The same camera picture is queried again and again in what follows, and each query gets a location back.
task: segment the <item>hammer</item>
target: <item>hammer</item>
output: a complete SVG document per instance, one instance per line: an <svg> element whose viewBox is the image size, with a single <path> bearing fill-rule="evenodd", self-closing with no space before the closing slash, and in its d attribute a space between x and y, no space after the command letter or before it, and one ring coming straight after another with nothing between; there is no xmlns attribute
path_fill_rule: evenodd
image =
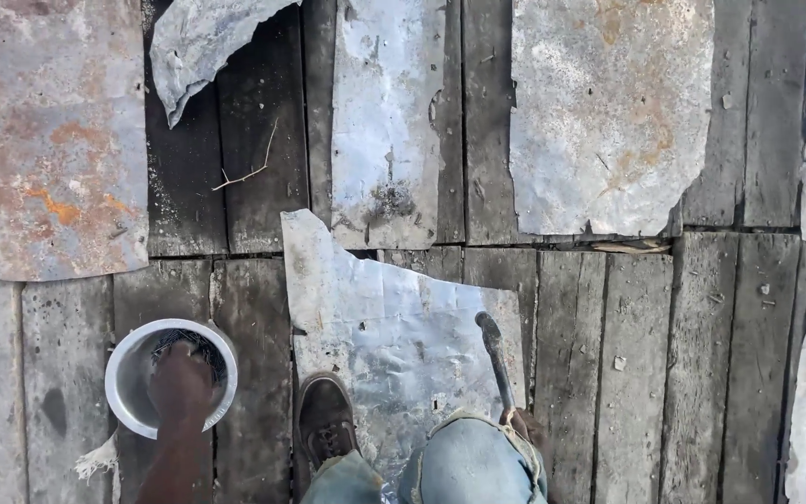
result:
<svg viewBox="0 0 806 504"><path fill-rule="evenodd" d="M496 386L500 390L502 398L502 421L501 424L511 425L512 416L515 414L515 396L509 384L509 372L506 370L506 361L502 357L502 333L500 327L489 313L482 311L475 315L475 324L481 328L484 338L484 347L490 354L490 362L493 364L493 375L496 377Z"/></svg>

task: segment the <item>wooden floor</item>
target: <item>wooden floor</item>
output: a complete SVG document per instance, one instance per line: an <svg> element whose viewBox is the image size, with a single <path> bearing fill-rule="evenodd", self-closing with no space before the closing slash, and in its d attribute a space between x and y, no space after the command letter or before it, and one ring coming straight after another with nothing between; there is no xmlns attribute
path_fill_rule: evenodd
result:
<svg viewBox="0 0 806 504"><path fill-rule="evenodd" d="M196 504L302 497L278 213L309 207L330 224L336 1L305 0L264 22L172 131L146 58L154 260L107 277L0 281L0 503L111 504L110 475L86 483L73 465L114 429L120 501L134 502L153 444L108 414L104 369L131 329L171 316L214 320L240 357L235 404L203 434ZM511 5L448 0L450 99L437 120L453 134L442 144L438 246L364 252L519 293L530 401L564 502L785 501L785 419L806 327L806 0L715 3L708 159L656 237L668 251L606 254L591 244L629 238L517 232ZM155 0L155 15L168 4ZM270 166L210 190L223 169L236 178L260 166L274 128Z"/></svg>

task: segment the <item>blue jeans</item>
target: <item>blue jeans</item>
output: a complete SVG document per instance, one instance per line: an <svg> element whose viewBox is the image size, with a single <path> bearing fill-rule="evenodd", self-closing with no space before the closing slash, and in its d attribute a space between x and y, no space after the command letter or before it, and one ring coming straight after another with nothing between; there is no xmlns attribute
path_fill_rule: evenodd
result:
<svg viewBox="0 0 806 504"><path fill-rule="evenodd" d="M302 504L381 504L382 477L358 452L319 469ZM401 504L546 502L543 459L508 427L457 413L412 453L397 496Z"/></svg>

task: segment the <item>wood splinter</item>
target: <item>wood splinter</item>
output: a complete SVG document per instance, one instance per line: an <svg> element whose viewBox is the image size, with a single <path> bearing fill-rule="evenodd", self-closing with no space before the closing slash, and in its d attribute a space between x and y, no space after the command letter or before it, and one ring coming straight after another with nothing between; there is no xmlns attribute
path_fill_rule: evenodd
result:
<svg viewBox="0 0 806 504"><path fill-rule="evenodd" d="M272 125L272 133L270 134L270 142L266 144L266 156L263 157L263 166L253 169L251 168L251 173L247 175L236 178L235 180L229 180L229 175L226 175L226 170L223 169L223 177L226 177L226 181L222 184L218 185L216 188L210 189L211 191L216 191L218 189L223 189L224 187L228 186L229 184L235 184L236 182L244 182L247 177L253 177L254 175L260 173L264 169L266 169L267 163L270 160L270 147L272 147L272 138L276 135L276 128L278 128L278 119L276 119L276 123Z"/></svg>

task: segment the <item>person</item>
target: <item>person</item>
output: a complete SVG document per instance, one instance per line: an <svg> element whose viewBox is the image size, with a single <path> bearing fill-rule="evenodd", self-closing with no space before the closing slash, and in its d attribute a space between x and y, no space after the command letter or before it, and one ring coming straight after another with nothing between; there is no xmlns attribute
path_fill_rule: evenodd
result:
<svg viewBox="0 0 806 504"><path fill-rule="evenodd" d="M164 351L149 390L162 424L136 504L192 502L211 391L209 366L192 355L190 344ZM316 470L302 504L380 504L383 479L359 452L353 405L338 377L308 377L296 413L301 445ZM454 413L412 453L397 498L402 504L547 502L544 445L542 426L524 410L504 426Z"/></svg>

